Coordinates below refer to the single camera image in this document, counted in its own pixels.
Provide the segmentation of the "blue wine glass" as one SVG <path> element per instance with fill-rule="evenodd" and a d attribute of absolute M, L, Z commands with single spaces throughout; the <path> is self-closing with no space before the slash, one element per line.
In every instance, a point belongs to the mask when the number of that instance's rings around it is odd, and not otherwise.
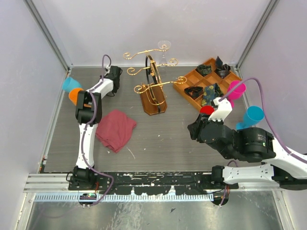
<path fill-rule="evenodd" d="M 243 121 L 236 124 L 236 130 L 256 125 L 264 119 L 264 111 L 258 106 L 250 106 L 243 115 Z"/>
<path fill-rule="evenodd" d="M 70 93 L 75 88 L 82 88 L 82 85 L 72 77 L 67 77 L 62 85 L 62 90 Z"/>

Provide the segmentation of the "red wine glass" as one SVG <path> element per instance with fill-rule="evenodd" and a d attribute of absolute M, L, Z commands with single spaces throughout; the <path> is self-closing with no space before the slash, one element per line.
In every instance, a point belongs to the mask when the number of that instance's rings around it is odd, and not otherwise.
<path fill-rule="evenodd" d="M 200 113 L 211 115 L 214 112 L 214 108 L 212 106 L 206 105 L 200 109 Z"/>

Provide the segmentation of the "pink wine glass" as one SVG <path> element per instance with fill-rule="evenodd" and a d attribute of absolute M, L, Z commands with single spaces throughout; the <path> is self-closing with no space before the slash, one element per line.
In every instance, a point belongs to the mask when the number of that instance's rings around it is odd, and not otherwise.
<path fill-rule="evenodd" d="M 227 96 L 227 99 L 230 102 L 232 108 L 234 108 L 235 106 L 234 101 L 239 99 L 242 96 L 242 94 L 246 91 L 246 85 L 244 83 L 240 83 L 239 80 L 234 80 L 230 83 L 228 87 L 228 92 L 231 91 L 238 84 L 239 86 L 231 94 Z"/>

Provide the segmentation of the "orange wine glass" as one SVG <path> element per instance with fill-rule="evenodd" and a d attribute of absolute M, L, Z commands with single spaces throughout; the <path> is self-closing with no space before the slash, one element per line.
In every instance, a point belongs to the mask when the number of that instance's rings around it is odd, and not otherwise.
<path fill-rule="evenodd" d="M 78 93 L 83 91 L 83 88 L 74 88 L 69 92 L 69 100 L 76 105 L 78 99 Z"/>

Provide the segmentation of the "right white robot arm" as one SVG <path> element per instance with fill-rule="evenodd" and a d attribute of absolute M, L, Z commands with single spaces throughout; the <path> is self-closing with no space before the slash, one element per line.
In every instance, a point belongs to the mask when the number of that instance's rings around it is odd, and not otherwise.
<path fill-rule="evenodd" d="M 188 125 L 190 138 L 205 143 L 227 160 L 259 163 L 252 167 L 214 166 L 210 183 L 220 189 L 239 183 L 277 184 L 286 190 L 307 188 L 307 157 L 294 150 L 286 152 L 280 141 L 270 132 L 258 127 L 234 130 L 224 124 L 232 112 L 227 99 L 213 100 L 212 113 L 199 113 Z"/>

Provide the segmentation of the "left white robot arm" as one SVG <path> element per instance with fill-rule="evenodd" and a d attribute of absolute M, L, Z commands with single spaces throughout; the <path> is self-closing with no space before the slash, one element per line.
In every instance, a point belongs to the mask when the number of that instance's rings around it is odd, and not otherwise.
<path fill-rule="evenodd" d="M 75 117 L 80 133 L 78 157 L 69 179 L 71 187 L 90 190 L 97 185 L 93 171 L 94 138 L 102 118 L 102 98 L 110 92 L 117 92 L 121 74 L 120 67 L 106 67 L 98 82 L 88 90 L 83 89 L 73 78 L 64 81 L 63 89 L 69 93 L 69 99 L 76 106 Z"/>

